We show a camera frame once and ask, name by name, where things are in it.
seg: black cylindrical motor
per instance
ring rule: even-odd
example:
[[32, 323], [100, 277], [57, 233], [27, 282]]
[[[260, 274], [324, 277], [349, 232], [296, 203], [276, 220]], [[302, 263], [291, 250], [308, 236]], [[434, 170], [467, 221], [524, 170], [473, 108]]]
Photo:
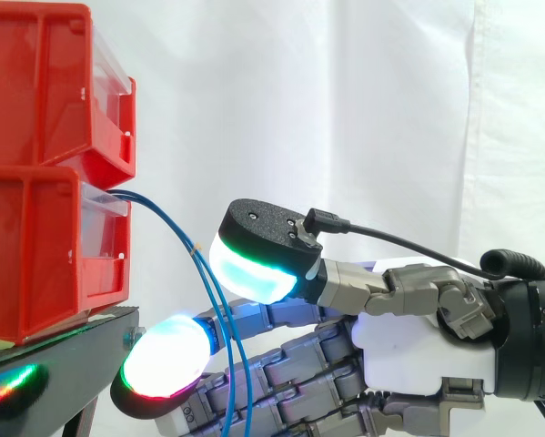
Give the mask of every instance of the black cylindrical motor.
[[496, 354], [494, 394], [545, 400], [545, 280], [493, 282], [503, 316], [492, 338]]

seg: blue wire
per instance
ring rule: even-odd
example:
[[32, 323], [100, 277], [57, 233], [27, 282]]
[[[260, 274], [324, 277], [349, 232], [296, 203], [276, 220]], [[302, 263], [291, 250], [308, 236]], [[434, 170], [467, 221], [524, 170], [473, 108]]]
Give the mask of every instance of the blue wire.
[[149, 198], [146, 198], [140, 194], [137, 194], [133, 191], [127, 191], [123, 189], [112, 189], [109, 190], [108, 193], [116, 195], [118, 198], [122, 198], [124, 200], [131, 200], [134, 201], [140, 205], [143, 205], [149, 209], [151, 209], [153, 212], [155, 212], [161, 219], [163, 219], [166, 224], [177, 234], [179, 239], [183, 242], [184, 246], [186, 247], [187, 251], [191, 254], [191, 258], [196, 264], [197, 271], [199, 272], [199, 275], [201, 276], [201, 279], [204, 282], [204, 285], [206, 286], [207, 295], [209, 296], [209, 299], [211, 301], [212, 306], [214, 307], [214, 310], [216, 311], [217, 319], [219, 320], [219, 323], [222, 327], [222, 331], [224, 331], [224, 341], [226, 342], [227, 347], [227, 357], [229, 361], [229, 369], [230, 369], [230, 390], [229, 390], [229, 404], [227, 406], [226, 410], [226, 424], [224, 426], [224, 430], [222, 431], [222, 435], [227, 436], [227, 433], [229, 432], [229, 427], [231, 426], [231, 418], [233, 414], [233, 406], [235, 404], [235, 397], [236, 397], [236, 379], [235, 379], [235, 371], [234, 371], [234, 359], [231, 352], [231, 342], [229, 339], [229, 333], [227, 332], [227, 325], [223, 319], [223, 315], [221, 314], [221, 311], [219, 310], [219, 307], [217, 306], [217, 302], [213, 296], [213, 292], [211, 288], [209, 287], [209, 283], [207, 281], [205, 272], [202, 269], [205, 268], [207, 270], [207, 274], [211, 278], [214, 286], [216, 287], [217, 295], [219, 296], [222, 306], [224, 307], [224, 312], [226, 313], [227, 319], [229, 320], [229, 326], [231, 327], [232, 334], [234, 336], [234, 340], [236, 340], [237, 348], [239, 349], [240, 357], [242, 359], [242, 364], [244, 367], [244, 373], [246, 374], [246, 385], [247, 385], [247, 418], [246, 418], [246, 428], [244, 430], [244, 435], [246, 437], [250, 434], [250, 428], [252, 423], [252, 403], [253, 403], [253, 393], [252, 393], [252, 380], [251, 375], [249, 371], [249, 366], [247, 363], [247, 356], [244, 351], [244, 346], [242, 344], [242, 340], [240, 339], [239, 333], [237, 331], [237, 326], [233, 318], [233, 314], [231, 312], [231, 309], [229, 308], [229, 305], [227, 304], [226, 297], [224, 296], [224, 293], [219, 286], [219, 283], [217, 282], [217, 279], [209, 267], [209, 264], [207, 263], [204, 256], [199, 251], [194, 251], [194, 245], [189, 236], [183, 231], [182, 228], [180, 228], [175, 221], [173, 221], [172, 218], [170, 218], [163, 209], [161, 209], [157, 204], [155, 204], [152, 200]]
[[219, 286], [219, 282], [217, 282], [214, 272], [209, 267], [209, 264], [207, 264], [206, 259], [203, 257], [203, 255], [199, 252], [197, 253], [197, 255], [201, 259], [201, 263], [206, 268], [207, 274], [211, 278], [211, 281], [214, 283], [214, 286], [216, 287], [217, 295], [222, 301], [222, 305], [224, 306], [224, 310], [226, 311], [227, 318], [230, 320], [229, 324], [232, 328], [232, 334], [234, 335], [234, 340], [236, 340], [237, 348], [239, 349], [239, 355], [242, 358], [242, 364], [244, 366], [244, 373], [246, 374], [246, 385], [247, 385], [247, 414], [246, 414], [246, 428], [244, 429], [244, 436], [249, 437], [250, 428], [252, 426], [253, 393], [252, 393], [252, 377], [250, 375], [249, 365], [247, 363], [247, 356], [246, 356], [246, 353], [244, 352], [244, 345], [242, 344], [242, 340], [240, 339], [239, 333], [237, 332], [236, 323], [234, 322], [233, 315], [231, 314], [231, 309], [227, 305], [226, 297], [224, 296], [224, 293], [221, 290], [221, 287]]
[[[183, 229], [181, 229], [160, 207], [158, 207], [156, 204], [154, 204], [153, 202], [151, 202], [150, 200], [142, 196], [139, 197], [138, 195], [136, 195], [136, 193], [133, 193], [133, 195], [119, 194], [118, 191], [127, 193], [127, 191], [123, 191], [123, 190], [114, 190], [114, 193], [116, 193], [116, 196], [118, 198], [138, 203], [139, 205], [143, 205], [144, 207], [147, 207], [151, 209], [153, 212], [155, 212], [177, 234], [177, 236], [183, 242], [183, 245], [186, 247], [187, 251], [191, 253], [191, 251], [193, 250], [193, 243], [191, 239], [187, 236], [187, 234], [183, 231]], [[231, 339], [230, 339], [229, 331], [227, 330], [227, 325], [225, 323], [224, 316], [219, 310], [219, 306], [217, 305], [216, 298], [214, 297], [213, 291], [211, 290], [209, 281], [207, 280], [206, 274], [203, 271], [203, 267], [200, 264], [199, 259], [197, 259], [195, 254], [191, 257], [191, 259], [193, 260], [193, 262], [195, 263], [197, 267], [199, 276], [201, 277], [204, 283], [204, 286], [206, 287], [207, 295], [209, 297], [209, 300], [211, 301], [211, 305], [214, 307], [214, 310], [216, 311], [217, 319], [219, 320], [219, 324], [222, 327], [222, 333], [224, 334], [224, 342], [226, 344], [226, 349], [227, 349], [227, 360], [229, 362], [229, 366], [231, 369], [233, 368], [233, 365], [234, 365], [234, 356], [233, 356], [233, 351], [231, 348]], [[236, 375], [233, 372], [230, 373], [230, 386], [231, 387], [228, 392], [228, 406], [226, 408], [226, 421], [224, 424], [224, 428], [222, 430], [222, 436], [224, 437], [227, 437], [227, 435], [229, 434], [229, 429], [231, 427], [231, 422], [234, 415], [233, 406], [235, 405], [235, 402], [236, 402]]]

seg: white curtain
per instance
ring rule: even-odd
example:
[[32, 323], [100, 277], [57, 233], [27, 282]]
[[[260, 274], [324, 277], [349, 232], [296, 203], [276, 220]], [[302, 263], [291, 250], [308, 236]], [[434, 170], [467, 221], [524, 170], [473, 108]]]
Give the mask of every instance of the white curtain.
[[[327, 208], [475, 263], [502, 247], [545, 262], [545, 0], [87, 3], [137, 81], [126, 186], [204, 249], [228, 203], [250, 197]], [[167, 227], [133, 215], [128, 303], [142, 324], [207, 309]], [[325, 244], [333, 259], [408, 255], [352, 236]], [[487, 410], [459, 435], [545, 435], [531, 404], [489, 397]], [[158, 433], [105, 391], [92, 435]]]

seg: red storage bin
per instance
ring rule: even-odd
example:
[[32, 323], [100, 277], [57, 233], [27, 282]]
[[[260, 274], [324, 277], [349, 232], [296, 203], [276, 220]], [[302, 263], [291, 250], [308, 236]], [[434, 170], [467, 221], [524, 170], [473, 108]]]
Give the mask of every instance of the red storage bin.
[[129, 204], [73, 169], [0, 167], [0, 340], [127, 299], [129, 241]]
[[135, 82], [86, 6], [0, 2], [0, 165], [71, 167], [102, 189], [135, 175]]

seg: robotic hand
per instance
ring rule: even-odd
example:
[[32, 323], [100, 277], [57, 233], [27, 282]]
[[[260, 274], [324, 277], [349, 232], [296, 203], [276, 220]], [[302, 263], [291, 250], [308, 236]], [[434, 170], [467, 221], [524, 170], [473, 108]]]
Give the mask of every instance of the robotic hand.
[[[322, 259], [321, 231], [357, 232], [430, 258]], [[450, 436], [453, 422], [482, 412], [485, 393], [545, 400], [545, 268], [535, 259], [493, 250], [475, 269], [332, 214], [311, 209], [303, 217], [242, 199], [227, 211], [210, 264], [225, 287], [247, 298], [230, 303], [241, 339], [317, 324], [249, 360], [252, 435], [378, 436], [392, 429]], [[513, 279], [500, 280], [507, 275]], [[219, 351], [215, 311], [195, 321], [208, 332], [211, 353]], [[232, 371], [229, 435], [241, 436], [247, 385], [241, 366]], [[179, 396], [171, 405], [178, 408], [156, 419], [162, 435], [218, 437], [229, 376], [230, 369], [206, 375]]]

